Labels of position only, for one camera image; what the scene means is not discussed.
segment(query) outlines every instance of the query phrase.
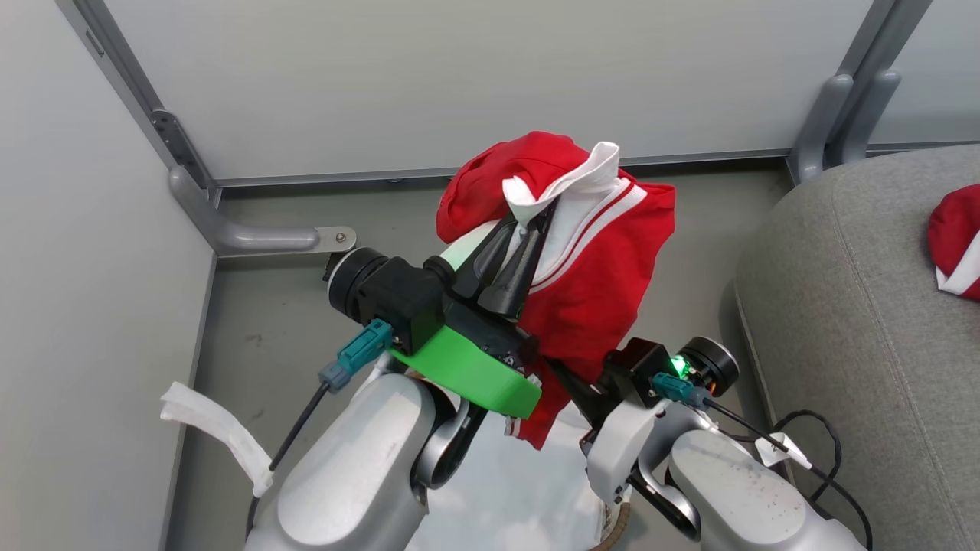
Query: camera lens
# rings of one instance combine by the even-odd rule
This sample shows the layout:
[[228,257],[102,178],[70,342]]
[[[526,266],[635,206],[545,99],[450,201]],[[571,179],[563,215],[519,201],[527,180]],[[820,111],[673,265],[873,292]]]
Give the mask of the camera lens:
[[738,380],[738,363],[724,346],[713,340],[696,336],[677,353],[691,366],[689,377],[707,388],[712,396],[720,396]]
[[357,288],[388,260],[388,257],[370,247],[354,249],[344,255],[333,268],[326,284],[330,306],[351,320],[362,324],[364,321],[361,320]]

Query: gray ottoman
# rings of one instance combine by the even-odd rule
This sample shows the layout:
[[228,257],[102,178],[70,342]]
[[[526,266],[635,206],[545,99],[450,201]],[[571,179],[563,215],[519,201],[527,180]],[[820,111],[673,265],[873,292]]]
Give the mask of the gray ottoman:
[[[795,189],[752,240],[735,280],[771,421],[829,418],[838,480],[870,517],[876,549],[980,543],[980,303],[936,289],[925,231],[954,189],[980,182],[980,147],[878,157]],[[825,471],[822,425],[787,432]],[[805,493],[818,486],[796,469]],[[863,541],[833,490],[818,501]]]

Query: green plastic part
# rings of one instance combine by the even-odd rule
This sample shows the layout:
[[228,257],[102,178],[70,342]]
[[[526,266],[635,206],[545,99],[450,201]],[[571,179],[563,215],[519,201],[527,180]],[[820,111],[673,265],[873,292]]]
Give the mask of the green plastic part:
[[414,356],[390,352],[432,382],[492,412],[527,419],[541,398],[533,382],[448,327],[439,329]]

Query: red garment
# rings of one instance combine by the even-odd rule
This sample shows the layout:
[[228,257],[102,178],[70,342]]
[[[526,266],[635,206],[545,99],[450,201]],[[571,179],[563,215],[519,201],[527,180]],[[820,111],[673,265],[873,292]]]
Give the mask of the red garment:
[[980,183],[943,198],[929,217],[928,239],[939,288],[980,300]]
[[[674,228],[673,188],[639,183],[617,164],[615,144],[600,142],[590,155],[567,136],[531,132],[467,163],[436,215],[449,243],[508,210],[519,222],[530,218],[544,208],[534,201],[562,195],[518,324],[541,340],[542,355],[590,382],[636,320]],[[517,437],[540,449],[569,398],[543,363],[532,371],[543,382],[541,401]]]

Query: gray floor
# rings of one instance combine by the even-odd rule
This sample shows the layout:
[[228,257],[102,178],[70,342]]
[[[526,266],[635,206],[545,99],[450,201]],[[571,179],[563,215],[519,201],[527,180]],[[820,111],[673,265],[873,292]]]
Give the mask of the gray floor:
[[[643,178],[677,187],[676,233],[657,259],[653,284],[631,334],[676,349],[691,336],[722,337],[719,305],[739,250],[787,191],[777,164],[706,174]],[[364,191],[314,190],[226,196],[221,208],[257,225],[350,225],[359,244],[419,263],[443,248],[434,233],[441,189],[414,184]],[[327,303],[320,265],[221,265],[216,274],[196,388],[238,417],[271,453],[316,389],[317,371],[358,327]],[[733,343],[729,336],[726,344]],[[756,417],[752,382],[724,397]],[[325,399],[280,466],[288,472],[350,399],[356,384]],[[251,483],[222,444],[188,431],[167,548],[241,549]],[[680,536],[642,500],[615,549],[686,550]]]

